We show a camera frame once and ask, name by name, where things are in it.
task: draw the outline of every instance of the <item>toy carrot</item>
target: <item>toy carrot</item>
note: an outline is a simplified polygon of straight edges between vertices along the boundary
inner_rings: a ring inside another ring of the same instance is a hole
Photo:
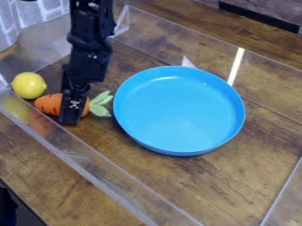
[[[34,105],[46,114],[59,116],[62,109],[62,97],[63,94],[44,95],[35,100]],[[111,117],[106,107],[102,105],[108,103],[112,98],[114,96],[110,95],[110,91],[103,92],[94,100],[87,98],[82,117],[87,116],[90,111],[99,117]]]

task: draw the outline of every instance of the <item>wooden table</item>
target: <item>wooden table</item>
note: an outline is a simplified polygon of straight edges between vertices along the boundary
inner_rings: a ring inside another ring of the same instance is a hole
[[[187,0],[127,2],[285,64],[302,66],[301,36]],[[115,92],[129,76],[163,65],[121,42],[112,41],[112,44],[115,56],[107,79],[92,86],[91,96],[104,90]],[[39,71],[50,92],[59,88],[60,66],[66,60]],[[302,93],[297,85],[301,74],[290,78],[269,76],[270,80],[259,75],[250,80],[242,78],[241,84],[254,82],[255,86],[265,84],[268,88],[270,83],[276,84],[273,94],[278,94],[278,88],[288,90],[282,101],[294,108],[272,102],[269,93],[255,95],[257,101],[245,99],[245,128],[234,140],[210,154],[175,158],[147,151],[125,135],[114,117],[90,116],[78,126],[66,128],[205,225],[258,225],[302,150],[301,98],[293,100],[293,94],[301,96]],[[285,81],[292,86],[288,89],[278,86]],[[253,95],[249,87],[242,85],[238,89]],[[273,110],[257,104],[263,100]],[[4,150],[0,176],[50,225],[143,225],[3,115],[0,120]]]

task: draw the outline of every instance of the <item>blue plate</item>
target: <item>blue plate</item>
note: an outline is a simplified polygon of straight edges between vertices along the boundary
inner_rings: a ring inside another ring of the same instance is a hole
[[[246,109],[235,89],[214,74],[183,66],[151,68],[118,88],[118,123],[150,150],[205,154],[238,134]]]

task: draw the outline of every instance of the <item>orange carrot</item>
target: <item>orange carrot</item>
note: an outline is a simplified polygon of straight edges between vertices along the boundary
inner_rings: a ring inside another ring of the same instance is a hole
[[[62,110],[62,97],[63,94],[44,95],[35,100],[34,105],[46,114],[59,116]],[[90,112],[90,99],[87,98],[82,117],[87,116],[88,112]]]

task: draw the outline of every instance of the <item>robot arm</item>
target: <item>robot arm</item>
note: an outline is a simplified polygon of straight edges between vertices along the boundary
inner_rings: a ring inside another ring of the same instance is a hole
[[[103,82],[112,55],[106,38],[114,35],[112,0],[70,0],[72,44],[70,61],[63,65],[62,111],[59,121],[76,124],[82,118],[90,84]]]

